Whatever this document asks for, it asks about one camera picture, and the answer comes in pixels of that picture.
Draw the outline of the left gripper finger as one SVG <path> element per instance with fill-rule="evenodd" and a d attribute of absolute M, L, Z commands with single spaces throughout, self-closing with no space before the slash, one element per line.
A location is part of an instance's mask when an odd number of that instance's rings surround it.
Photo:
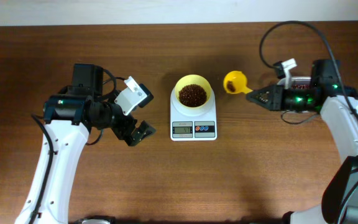
<path fill-rule="evenodd" d="M 131 136 L 126 138 L 126 144 L 130 147 L 138 145 L 143 139 L 151 135 L 151 131 L 140 132 L 136 131 Z"/>
<path fill-rule="evenodd" d="M 138 127 L 138 134 L 140 137 L 149 137 L 155 134 L 156 129 L 152 127 L 149 123 L 146 121 L 141 122 L 140 126 Z"/>

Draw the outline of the yellow measuring scoop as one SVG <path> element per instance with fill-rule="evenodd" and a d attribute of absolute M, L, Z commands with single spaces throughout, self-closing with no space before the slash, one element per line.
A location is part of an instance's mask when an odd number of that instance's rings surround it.
<path fill-rule="evenodd" d="M 234 93 L 228 92 L 227 88 L 226 88 L 226 83 L 228 81 L 232 81 L 236 91 Z M 248 94 L 250 92 L 252 92 L 252 89 L 250 89 L 247 86 L 247 77 L 240 71 L 231 71 L 229 72 L 223 80 L 223 87 L 226 91 L 226 93 L 228 94 L 239 94 L 239 93 L 244 93 L 244 94 Z"/>

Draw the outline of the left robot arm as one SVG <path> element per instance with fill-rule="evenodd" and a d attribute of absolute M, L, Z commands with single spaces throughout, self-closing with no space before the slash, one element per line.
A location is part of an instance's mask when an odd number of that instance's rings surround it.
<path fill-rule="evenodd" d="M 128 146 L 136 146 L 153 135 L 147 122 L 138 123 L 131 112 L 153 100 L 152 93 L 132 77 L 126 88 L 103 94 L 110 71 L 93 64 L 76 63 L 71 85 L 52 95 L 44 104 L 43 115 L 33 116 L 43 132 L 39 161 L 16 223 L 68 223 L 68 206 L 76 168 L 93 128 L 111 129 Z"/>

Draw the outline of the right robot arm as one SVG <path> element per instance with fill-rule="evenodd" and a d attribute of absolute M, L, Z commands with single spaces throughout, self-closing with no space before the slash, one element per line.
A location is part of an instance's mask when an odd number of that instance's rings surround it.
<path fill-rule="evenodd" d="M 321 204 L 288 212 L 284 223 L 358 223 L 358 92 L 340 85 L 334 61 L 315 60 L 309 87 L 270 85 L 247 94 L 269 110 L 315 112 L 327 124 L 342 165 L 324 191 Z"/>

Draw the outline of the white digital kitchen scale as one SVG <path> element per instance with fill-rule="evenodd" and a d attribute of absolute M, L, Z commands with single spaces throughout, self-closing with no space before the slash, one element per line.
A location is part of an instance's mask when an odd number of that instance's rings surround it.
<path fill-rule="evenodd" d="M 170 97 L 170 138 L 172 141 L 214 141 L 217 139 L 214 91 L 205 104 L 189 108 L 180 103 L 172 90 Z"/>

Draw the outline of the beans in yellow bowl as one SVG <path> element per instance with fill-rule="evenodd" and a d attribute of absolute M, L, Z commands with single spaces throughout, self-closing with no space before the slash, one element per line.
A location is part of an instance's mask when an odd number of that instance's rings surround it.
<path fill-rule="evenodd" d="M 198 107 L 206 103 L 207 94 L 201 86 L 191 84 L 179 91 L 179 101 L 187 107 Z"/>

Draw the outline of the yellow bowl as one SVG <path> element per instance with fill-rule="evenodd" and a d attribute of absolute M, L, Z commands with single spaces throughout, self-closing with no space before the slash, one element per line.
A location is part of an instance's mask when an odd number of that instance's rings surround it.
<path fill-rule="evenodd" d="M 179 79 L 179 81 L 177 81 L 177 83 L 174 87 L 175 98 L 179 101 L 179 91 L 184 86 L 191 85 L 191 84 L 199 85 L 206 91 L 206 94 L 207 94 L 206 103 L 207 103 L 211 98 L 212 88 L 211 88 L 211 85 L 209 84 L 209 82 L 207 81 L 207 79 L 205 79 L 204 77 L 202 77 L 200 75 L 186 75 L 186 76 L 182 77 L 181 79 Z"/>

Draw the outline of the red adzuki beans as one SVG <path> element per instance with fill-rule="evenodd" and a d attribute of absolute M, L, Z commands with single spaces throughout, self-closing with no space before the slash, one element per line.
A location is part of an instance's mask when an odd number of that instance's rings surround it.
<path fill-rule="evenodd" d="M 310 88 L 309 84 L 294 84 L 291 86 L 294 90 L 307 90 Z"/>

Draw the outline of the clear plastic container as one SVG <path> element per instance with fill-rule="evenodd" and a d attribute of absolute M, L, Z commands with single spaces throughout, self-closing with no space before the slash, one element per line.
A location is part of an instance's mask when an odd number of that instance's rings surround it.
<path fill-rule="evenodd" d="M 310 77 L 291 77 L 288 88 L 292 89 L 291 86 L 294 84 L 309 84 L 310 86 L 310 81 Z"/>

